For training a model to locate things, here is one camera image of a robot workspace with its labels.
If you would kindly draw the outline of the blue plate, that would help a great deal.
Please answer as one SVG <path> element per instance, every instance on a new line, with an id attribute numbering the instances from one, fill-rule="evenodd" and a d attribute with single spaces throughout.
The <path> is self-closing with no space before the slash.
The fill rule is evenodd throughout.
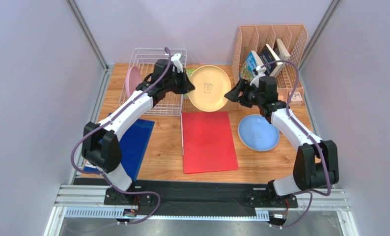
<path id="1" fill-rule="evenodd" d="M 275 148 L 280 140 L 279 130 L 261 115 L 244 117 L 238 125 L 238 136 L 246 147 L 259 152 Z"/>

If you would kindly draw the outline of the pink plate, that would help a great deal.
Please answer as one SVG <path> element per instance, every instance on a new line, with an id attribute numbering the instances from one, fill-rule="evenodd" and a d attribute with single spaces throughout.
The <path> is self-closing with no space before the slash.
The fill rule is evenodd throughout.
<path id="1" fill-rule="evenodd" d="M 140 70 L 136 66 L 132 66 L 128 69 L 125 79 L 125 91 L 126 95 L 130 97 L 136 90 L 136 87 L 142 82 L 142 76 Z"/>

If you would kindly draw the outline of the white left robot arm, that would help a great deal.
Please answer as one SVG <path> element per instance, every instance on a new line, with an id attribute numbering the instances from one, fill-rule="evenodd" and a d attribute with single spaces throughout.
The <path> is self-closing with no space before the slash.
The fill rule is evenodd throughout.
<path id="1" fill-rule="evenodd" d="M 148 92 L 154 91 L 154 85 L 150 85 L 147 91 L 137 90 L 130 98 L 121 105 L 112 115 L 107 116 L 96 124 L 87 134 L 84 134 L 83 142 L 92 137 L 102 140 L 101 149 L 107 154 L 114 156 L 108 158 L 108 163 L 98 166 L 93 175 L 102 176 L 109 186 L 120 192 L 130 192 L 133 182 L 131 174 L 120 164 L 121 160 L 130 161 L 130 151 L 121 148 L 121 140 L 127 142 L 134 141 L 135 135 L 128 138 L 124 134 L 130 127 L 144 117 L 144 113 L 154 107 L 153 97 Z M 165 150 L 168 154 L 176 156 L 174 148 L 177 146 L 177 139 L 181 135 L 181 121 L 178 118 L 169 116 L 159 116 L 154 119 L 154 130 L 152 136 L 154 141 L 149 142 L 149 154 L 151 157 L 160 156 L 160 152 Z"/>

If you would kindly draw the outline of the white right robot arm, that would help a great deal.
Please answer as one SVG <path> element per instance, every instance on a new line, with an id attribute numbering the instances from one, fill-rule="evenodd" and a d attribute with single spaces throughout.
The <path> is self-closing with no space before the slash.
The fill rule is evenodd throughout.
<path id="1" fill-rule="evenodd" d="M 297 152 L 293 171 L 286 177 L 268 183 L 274 196 L 311 191 L 329 196 L 332 185 L 339 181 L 337 146 L 323 140 L 306 128 L 294 115 L 289 105 L 279 100 L 274 77 L 262 76 L 259 84 L 240 79 L 235 87 L 235 101 L 251 108 L 275 126 Z"/>

